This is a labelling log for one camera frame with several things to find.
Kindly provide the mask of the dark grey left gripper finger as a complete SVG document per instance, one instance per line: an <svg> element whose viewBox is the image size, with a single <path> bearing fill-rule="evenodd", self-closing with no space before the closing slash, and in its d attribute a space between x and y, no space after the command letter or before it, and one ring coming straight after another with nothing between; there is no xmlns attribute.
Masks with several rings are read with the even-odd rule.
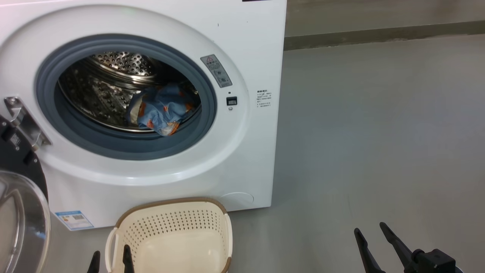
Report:
<svg viewBox="0 0 485 273"><path fill-rule="evenodd" d="M131 248L128 244L124 246L122 262L124 264L124 273L135 272L135 267L132 261Z"/></svg>
<svg viewBox="0 0 485 273"><path fill-rule="evenodd" d="M90 265L89 265L88 270L87 270L87 273L98 273L99 272L100 257L101 257L100 251L95 251L93 253Z"/></svg>

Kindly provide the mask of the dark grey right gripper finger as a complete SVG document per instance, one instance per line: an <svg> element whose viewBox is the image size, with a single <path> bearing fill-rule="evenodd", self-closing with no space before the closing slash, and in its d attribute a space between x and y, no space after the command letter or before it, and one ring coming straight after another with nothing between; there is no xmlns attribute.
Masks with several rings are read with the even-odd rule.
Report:
<svg viewBox="0 0 485 273"><path fill-rule="evenodd" d="M368 248L368 243L362 235L362 232L358 229L354 229L354 235L355 239L357 242L357 247L359 249L359 253L362 259L362 263L364 266L364 270L366 273L384 273L383 271L377 264L376 260L374 259L374 256L371 254L369 248Z"/></svg>
<svg viewBox="0 0 485 273"><path fill-rule="evenodd" d="M380 228L387 242L393 246L398 255L398 258L404 267L404 273L415 273L414 261L411 259L412 252L410 249L397 237L397 235L395 235L395 233L393 233L386 223L381 222Z"/></svg>

